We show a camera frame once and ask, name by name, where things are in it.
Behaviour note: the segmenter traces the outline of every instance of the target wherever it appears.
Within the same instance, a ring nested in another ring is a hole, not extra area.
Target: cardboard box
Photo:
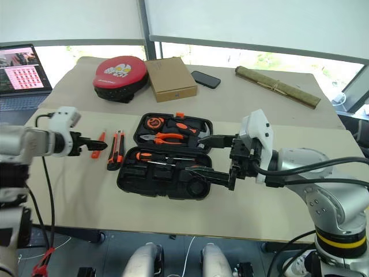
[[[156,59],[145,63],[157,102],[197,94],[197,84],[181,58]]]

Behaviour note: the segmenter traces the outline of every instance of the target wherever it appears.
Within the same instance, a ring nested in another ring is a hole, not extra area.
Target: laptop
[[[0,48],[0,122],[25,124],[51,90],[32,44]]]

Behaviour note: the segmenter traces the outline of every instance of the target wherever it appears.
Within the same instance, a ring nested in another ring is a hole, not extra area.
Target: black tool case
[[[147,120],[149,118],[162,118],[164,125],[160,129],[149,129]],[[171,199],[204,199],[210,191],[210,183],[199,176],[193,176],[186,167],[191,166],[212,166],[212,160],[207,155],[210,148],[203,145],[198,146],[198,135],[186,135],[180,132],[180,128],[173,126],[176,123],[206,131],[213,134],[211,121],[203,118],[188,117],[181,113],[176,115],[147,113],[140,121],[134,134],[134,141],[137,147],[129,149],[124,157],[124,161],[117,179],[118,187],[125,192],[138,193],[144,196],[168,196]],[[152,140],[144,140],[140,136],[145,134],[156,135],[160,133],[180,133],[184,135],[184,140],[177,138],[166,138],[170,142],[185,142],[185,145],[155,144]],[[158,160],[160,163],[149,163],[137,159],[137,154],[152,153],[165,155],[166,160]],[[187,158],[192,160],[175,160],[173,158]]]

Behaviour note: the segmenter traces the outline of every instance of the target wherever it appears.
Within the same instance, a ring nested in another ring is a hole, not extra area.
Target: orange screwdriver
[[[136,154],[136,159],[137,160],[141,160],[143,162],[152,162],[152,161],[165,161],[167,159],[173,159],[173,160],[195,160],[193,158],[171,158],[171,157],[166,157],[164,154],[155,154],[155,153],[143,153],[143,152],[138,152]]]
[[[167,123],[168,127],[177,127],[178,131],[182,134],[188,134],[189,136],[197,136],[200,131],[196,128],[192,128],[187,126],[186,124],[175,122],[175,121],[169,121]]]
[[[98,140],[100,140],[100,141],[105,141],[105,134],[106,134],[106,130],[104,130],[104,131],[101,133],[101,135],[100,135],[100,137],[99,137],[99,139],[98,139]],[[101,151],[99,151],[99,150],[92,151],[92,153],[91,153],[91,158],[92,158],[92,159],[98,159],[98,158],[100,157],[100,154],[101,154]]]

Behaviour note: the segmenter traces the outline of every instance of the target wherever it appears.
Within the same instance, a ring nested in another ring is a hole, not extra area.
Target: yellow ring
[[[317,232],[317,236],[326,244],[329,244],[330,246],[333,246],[336,248],[343,248],[343,249],[357,248],[357,247],[362,246],[367,241],[367,236],[365,236],[360,241],[351,242],[349,244],[341,244],[339,242],[330,241],[329,239],[322,237],[322,235],[320,235],[320,233],[318,232]]]

